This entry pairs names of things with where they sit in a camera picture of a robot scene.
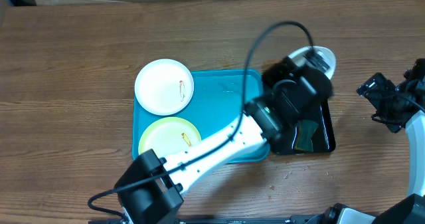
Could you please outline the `green yellow sponge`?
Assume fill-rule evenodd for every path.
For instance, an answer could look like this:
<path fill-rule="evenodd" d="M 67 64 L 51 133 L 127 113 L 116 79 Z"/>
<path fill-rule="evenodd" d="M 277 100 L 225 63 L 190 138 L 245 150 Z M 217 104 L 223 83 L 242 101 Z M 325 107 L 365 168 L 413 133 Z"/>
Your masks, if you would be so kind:
<path fill-rule="evenodd" d="M 312 137 L 319 124 L 312 120 L 302 120 L 296 127 L 294 149 L 300 152 L 313 152 Z"/>

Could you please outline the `white plate with crumbs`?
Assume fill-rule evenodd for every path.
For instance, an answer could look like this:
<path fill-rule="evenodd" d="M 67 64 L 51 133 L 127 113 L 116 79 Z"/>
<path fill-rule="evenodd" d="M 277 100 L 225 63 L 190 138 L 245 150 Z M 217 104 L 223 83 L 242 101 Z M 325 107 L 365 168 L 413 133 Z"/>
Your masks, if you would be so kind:
<path fill-rule="evenodd" d="M 311 47 L 303 47 L 292 52 L 288 57 L 297 66 L 309 66 L 320 70 L 329 80 L 335 73 L 336 56 L 326 47 L 314 46 L 313 53 L 311 53 Z"/>

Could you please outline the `yellow plate with food scrap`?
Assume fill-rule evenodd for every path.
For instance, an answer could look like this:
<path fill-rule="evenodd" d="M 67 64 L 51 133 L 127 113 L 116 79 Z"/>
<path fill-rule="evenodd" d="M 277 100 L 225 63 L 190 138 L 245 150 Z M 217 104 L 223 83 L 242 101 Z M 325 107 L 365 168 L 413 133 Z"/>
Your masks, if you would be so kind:
<path fill-rule="evenodd" d="M 199 131 L 186 119 L 178 117 L 159 119 L 149 125 L 141 135 L 138 153 L 153 150 L 157 157 L 162 158 L 186 151 L 190 147 L 182 139 L 182 133 L 188 135 L 192 146 L 196 146 L 202 140 Z"/>

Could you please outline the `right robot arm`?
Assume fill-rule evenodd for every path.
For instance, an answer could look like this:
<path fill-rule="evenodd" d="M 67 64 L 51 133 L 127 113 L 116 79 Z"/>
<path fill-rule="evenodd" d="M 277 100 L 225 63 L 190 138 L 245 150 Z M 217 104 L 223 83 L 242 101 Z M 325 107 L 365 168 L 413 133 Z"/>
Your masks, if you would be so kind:
<path fill-rule="evenodd" d="M 424 223 L 424 59 L 417 59 L 403 77 L 405 81 L 394 85 L 378 72 L 357 93 L 376 108 L 372 120 L 393 133 L 405 129 L 410 152 L 406 198 L 376 217 L 336 203 L 307 223 Z"/>

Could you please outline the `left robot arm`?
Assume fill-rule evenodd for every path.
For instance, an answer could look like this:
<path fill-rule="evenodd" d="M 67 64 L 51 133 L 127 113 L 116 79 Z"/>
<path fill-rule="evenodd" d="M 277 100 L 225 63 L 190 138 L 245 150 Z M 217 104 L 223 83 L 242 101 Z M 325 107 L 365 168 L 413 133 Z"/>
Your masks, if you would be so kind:
<path fill-rule="evenodd" d="M 332 95 L 335 67 L 334 58 L 287 56 L 263 74 L 271 91 L 245 104 L 233 123 L 188 150 L 140 154 L 115 185 L 124 223 L 173 223 L 183 196 L 200 179 L 262 146 L 282 146 Z"/>

